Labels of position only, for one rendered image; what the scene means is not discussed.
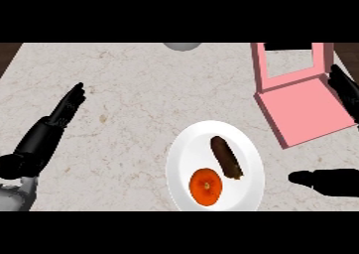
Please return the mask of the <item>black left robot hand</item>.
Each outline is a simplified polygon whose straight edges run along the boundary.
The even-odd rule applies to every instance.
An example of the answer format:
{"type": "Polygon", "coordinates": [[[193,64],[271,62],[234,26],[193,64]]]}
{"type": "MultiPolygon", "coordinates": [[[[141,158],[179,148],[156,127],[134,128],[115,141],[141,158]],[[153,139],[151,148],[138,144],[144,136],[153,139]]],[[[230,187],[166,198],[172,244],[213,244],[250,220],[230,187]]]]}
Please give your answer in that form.
{"type": "Polygon", "coordinates": [[[44,116],[30,127],[13,153],[0,157],[1,179],[32,178],[44,170],[64,129],[85,99],[84,84],[79,82],[61,98],[51,114],[44,116]]]}

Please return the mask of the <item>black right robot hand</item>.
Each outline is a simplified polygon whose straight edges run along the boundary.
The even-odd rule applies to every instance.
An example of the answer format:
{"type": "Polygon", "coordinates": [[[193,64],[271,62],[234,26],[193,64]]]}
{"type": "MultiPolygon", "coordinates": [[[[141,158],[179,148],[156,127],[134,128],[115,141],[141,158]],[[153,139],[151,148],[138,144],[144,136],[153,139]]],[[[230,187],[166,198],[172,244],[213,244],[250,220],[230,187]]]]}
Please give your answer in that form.
{"type": "MultiPolygon", "coordinates": [[[[359,129],[359,84],[336,64],[330,66],[329,86],[336,91],[359,129]]],[[[359,197],[359,170],[332,169],[292,172],[287,180],[326,196],[359,197]]]]}

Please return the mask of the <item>pink open cardboard box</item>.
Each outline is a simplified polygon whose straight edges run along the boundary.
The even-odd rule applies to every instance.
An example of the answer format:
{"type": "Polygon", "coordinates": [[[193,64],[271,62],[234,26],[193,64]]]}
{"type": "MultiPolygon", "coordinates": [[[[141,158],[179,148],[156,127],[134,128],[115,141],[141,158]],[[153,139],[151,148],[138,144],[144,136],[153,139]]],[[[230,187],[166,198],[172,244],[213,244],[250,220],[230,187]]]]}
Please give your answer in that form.
{"type": "Polygon", "coordinates": [[[286,149],[355,125],[327,85],[333,44],[311,44],[312,67],[268,77],[264,43],[250,43],[255,100],[280,146],[286,149]]]}

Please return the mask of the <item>white oval plate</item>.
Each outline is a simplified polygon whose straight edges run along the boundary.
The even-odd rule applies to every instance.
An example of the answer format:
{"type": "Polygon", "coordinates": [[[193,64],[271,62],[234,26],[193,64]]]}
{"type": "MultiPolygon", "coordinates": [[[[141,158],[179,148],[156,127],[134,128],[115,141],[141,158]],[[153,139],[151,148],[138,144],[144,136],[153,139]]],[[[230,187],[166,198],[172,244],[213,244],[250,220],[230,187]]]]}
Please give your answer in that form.
{"type": "Polygon", "coordinates": [[[244,133],[221,121],[191,124],[178,134],[166,157],[166,185],[179,210],[256,210],[265,187],[265,173],[256,147],[244,133]],[[224,176],[210,149],[210,138],[219,136],[233,151],[243,175],[237,180],[224,176]],[[209,168],[219,176],[222,191],[216,202],[203,206],[194,200],[188,183],[194,172],[209,168]]]}

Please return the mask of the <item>orange round squash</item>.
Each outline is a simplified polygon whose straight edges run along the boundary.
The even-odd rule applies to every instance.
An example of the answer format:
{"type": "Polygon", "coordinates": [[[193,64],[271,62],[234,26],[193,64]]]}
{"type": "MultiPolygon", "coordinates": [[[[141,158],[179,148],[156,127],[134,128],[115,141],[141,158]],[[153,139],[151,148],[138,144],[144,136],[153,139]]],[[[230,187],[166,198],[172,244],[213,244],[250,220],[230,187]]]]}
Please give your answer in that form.
{"type": "Polygon", "coordinates": [[[199,169],[190,178],[188,191],[196,202],[203,205],[212,205],[222,192],[222,181],[212,169],[199,169]]]}

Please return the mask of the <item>grey round object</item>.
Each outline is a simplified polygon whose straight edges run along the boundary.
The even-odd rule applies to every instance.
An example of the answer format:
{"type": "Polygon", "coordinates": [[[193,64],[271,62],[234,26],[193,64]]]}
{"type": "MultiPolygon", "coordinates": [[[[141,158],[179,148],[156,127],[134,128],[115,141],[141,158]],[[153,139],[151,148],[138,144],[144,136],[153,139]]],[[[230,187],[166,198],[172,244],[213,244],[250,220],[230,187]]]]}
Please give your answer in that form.
{"type": "Polygon", "coordinates": [[[172,51],[185,52],[199,47],[199,43],[165,43],[163,46],[172,51]]]}

